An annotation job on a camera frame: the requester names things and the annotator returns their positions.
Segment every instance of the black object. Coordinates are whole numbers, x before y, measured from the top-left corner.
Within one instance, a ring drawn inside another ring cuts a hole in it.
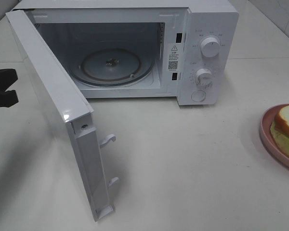
[[[6,91],[17,79],[15,69],[0,70],[0,107],[11,107],[18,103],[16,91]]]

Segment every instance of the control panel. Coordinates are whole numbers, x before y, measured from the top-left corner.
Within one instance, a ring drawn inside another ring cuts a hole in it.
[[[217,101],[238,13],[190,13],[180,105]]]

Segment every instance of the sandwich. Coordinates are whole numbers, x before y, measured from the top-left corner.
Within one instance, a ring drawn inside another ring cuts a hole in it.
[[[277,147],[289,156],[289,105],[276,114],[270,131]]]

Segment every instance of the qr code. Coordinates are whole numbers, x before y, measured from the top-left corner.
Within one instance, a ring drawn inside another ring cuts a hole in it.
[[[168,70],[176,70],[176,69],[178,69],[178,61],[169,61]]]

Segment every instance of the pink plate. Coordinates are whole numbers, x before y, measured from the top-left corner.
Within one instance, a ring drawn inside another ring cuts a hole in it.
[[[273,137],[270,132],[270,126],[274,121],[275,115],[279,112],[279,110],[289,104],[281,104],[268,109],[261,120],[260,124],[260,137],[267,148],[267,150],[276,157],[281,163],[289,167],[289,156],[282,152],[275,144]]]

